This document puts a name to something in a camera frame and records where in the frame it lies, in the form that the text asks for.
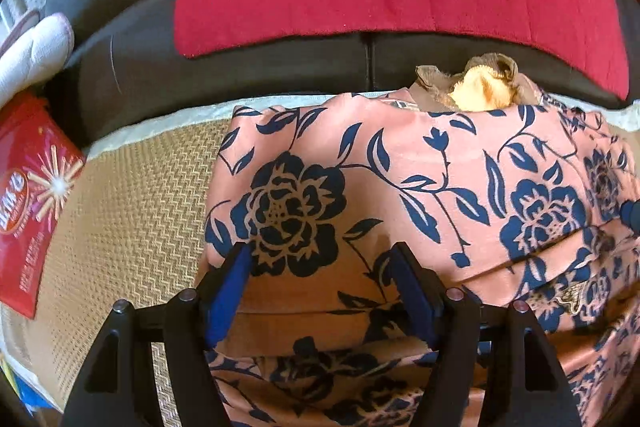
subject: red package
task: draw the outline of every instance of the red package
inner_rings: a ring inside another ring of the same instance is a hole
[[[29,92],[0,110],[0,301],[32,319],[44,257],[84,166]]]

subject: black clamp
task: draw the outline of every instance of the black clamp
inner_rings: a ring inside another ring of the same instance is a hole
[[[249,245],[236,244],[197,289],[165,305],[137,310],[117,301],[82,365],[61,426],[162,427],[150,343],[164,343],[183,427],[231,427],[204,353],[226,336],[251,254]],[[526,302],[498,308],[446,289],[404,243],[392,248],[390,270],[415,334],[438,351],[412,427],[460,425],[481,341],[492,343],[492,353],[479,427],[580,427],[562,367]]]
[[[405,243],[391,252],[391,276],[414,331],[439,350],[412,427],[460,425],[480,341],[492,349],[479,427],[580,427],[556,352],[525,301],[482,305],[462,289],[445,289]]]

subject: white cloth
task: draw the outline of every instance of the white cloth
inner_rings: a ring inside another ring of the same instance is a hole
[[[364,96],[375,98],[389,91],[376,91],[361,93]],[[114,151],[130,143],[147,140],[165,131],[195,125],[214,120],[231,118],[233,110],[237,105],[245,105],[257,110],[264,110],[272,105],[282,105],[283,107],[305,107],[307,105],[320,105],[326,102],[334,94],[272,94],[270,96],[259,96],[257,98],[241,98],[229,102],[217,103],[214,105],[203,105],[200,107],[189,107],[174,113],[158,116],[149,120],[127,125],[117,131],[108,134],[94,142],[84,155],[87,161],[91,161],[103,152]]]
[[[598,111],[602,113],[608,123],[620,127],[625,131],[635,132],[640,130],[640,100],[634,100],[634,103],[624,109],[605,109],[603,107],[593,105],[593,103],[583,102],[568,96],[554,95],[568,107],[579,107],[585,112]]]
[[[19,91],[58,73],[73,48],[74,32],[62,13],[25,31],[0,57],[0,107]]]

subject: pink floral cloth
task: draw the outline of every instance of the pink floral cloth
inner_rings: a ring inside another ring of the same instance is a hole
[[[620,204],[634,159],[598,113],[543,105],[420,112],[407,90],[316,107],[237,107],[207,198],[206,255],[255,269],[210,368],[234,425],[408,425],[436,354],[386,252],[405,241],[447,286],[526,298],[593,426],[640,348],[639,240]],[[486,383],[481,345],[465,414]]]

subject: woven mat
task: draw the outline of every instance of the woven mat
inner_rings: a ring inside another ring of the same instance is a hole
[[[218,120],[167,131],[84,168],[47,252],[35,320],[2,316],[24,343],[16,351],[60,406],[116,299],[150,306],[191,286],[211,165],[227,127]],[[153,352],[165,425],[178,426],[163,346]]]

